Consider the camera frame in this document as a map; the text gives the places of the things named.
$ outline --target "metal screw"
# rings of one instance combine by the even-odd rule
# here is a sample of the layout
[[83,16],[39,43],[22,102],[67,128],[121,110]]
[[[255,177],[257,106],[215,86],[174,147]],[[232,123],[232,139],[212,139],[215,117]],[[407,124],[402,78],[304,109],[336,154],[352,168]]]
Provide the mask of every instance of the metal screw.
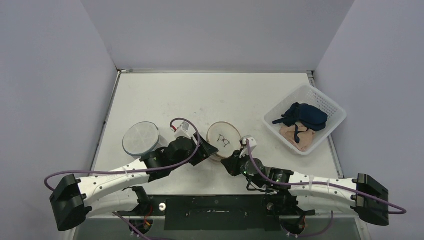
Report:
[[161,204],[159,204],[159,210],[160,210],[161,212],[165,211],[165,209],[167,209],[167,205],[166,205],[165,203],[161,203]]
[[266,205],[266,209],[268,209],[269,211],[271,211],[271,209],[273,209],[273,207],[274,207],[274,204],[272,202],[270,202]]

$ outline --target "beige cloth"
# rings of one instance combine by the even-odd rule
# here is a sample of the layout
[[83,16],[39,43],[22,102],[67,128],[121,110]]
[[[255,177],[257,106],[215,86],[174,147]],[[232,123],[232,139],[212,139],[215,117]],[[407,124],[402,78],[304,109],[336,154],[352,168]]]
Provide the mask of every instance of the beige cloth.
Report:
[[300,139],[299,143],[295,142],[295,125],[286,126],[282,124],[282,127],[279,130],[279,134],[281,134],[281,136],[287,139],[297,149],[302,152],[305,152],[311,145],[312,140],[314,139],[315,131],[311,129],[307,130],[307,127],[305,127],[300,122],[297,122],[296,125],[298,127],[297,130],[299,131],[299,133],[297,134]]

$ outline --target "eyeglasses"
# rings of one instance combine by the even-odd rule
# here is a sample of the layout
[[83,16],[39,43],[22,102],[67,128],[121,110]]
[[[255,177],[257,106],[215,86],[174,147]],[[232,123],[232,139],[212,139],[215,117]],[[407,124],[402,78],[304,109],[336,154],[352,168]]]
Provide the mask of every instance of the eyeglasses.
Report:
[[228,144],[231,144],[231,142],[230,142],[230,141],[228,141],[227,139],[225,139],[225,137],[224,137],[222,134],[220,134],[220,135],[219,135],[219,138],[218,138],[217,142],[219,142],[219,141],[223,141],[223,142],[224,142],[224,148],[225,148]]

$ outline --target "cable tie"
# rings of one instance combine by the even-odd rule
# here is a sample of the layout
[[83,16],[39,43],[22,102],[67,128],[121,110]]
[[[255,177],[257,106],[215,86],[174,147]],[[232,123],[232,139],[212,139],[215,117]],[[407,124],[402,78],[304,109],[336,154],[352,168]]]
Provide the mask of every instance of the cable tie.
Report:
[[312,194],[312,182],[314,181],[314,179],[315,179],[315,176],[314,175],[310,175],[309,176],[309,194],[313,197],[313,194]]
[[327,180],[327,191],[330,194],[330,178]]
[[125,169],[125,167],[122,167],[123,171],[125,172],[126,175],[126,181],[129,182],[130,181],[130,175],[128,174],[127,170]]

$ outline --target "red wire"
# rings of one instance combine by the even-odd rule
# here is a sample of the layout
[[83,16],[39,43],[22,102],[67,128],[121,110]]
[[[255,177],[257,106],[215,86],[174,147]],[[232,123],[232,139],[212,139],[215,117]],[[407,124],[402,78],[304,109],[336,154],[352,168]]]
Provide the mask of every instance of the red wire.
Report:
[[147,213],[147,215],[145,215],[145,216],[144,216],[144,225],[146,225],[146,223],[147,223],[146,218],[147,218],[148,216],[150,216],[150,214],[152,214],[152,212],[153,212],[153,206],[152,206],[152,205],[150,205],[150,211]]

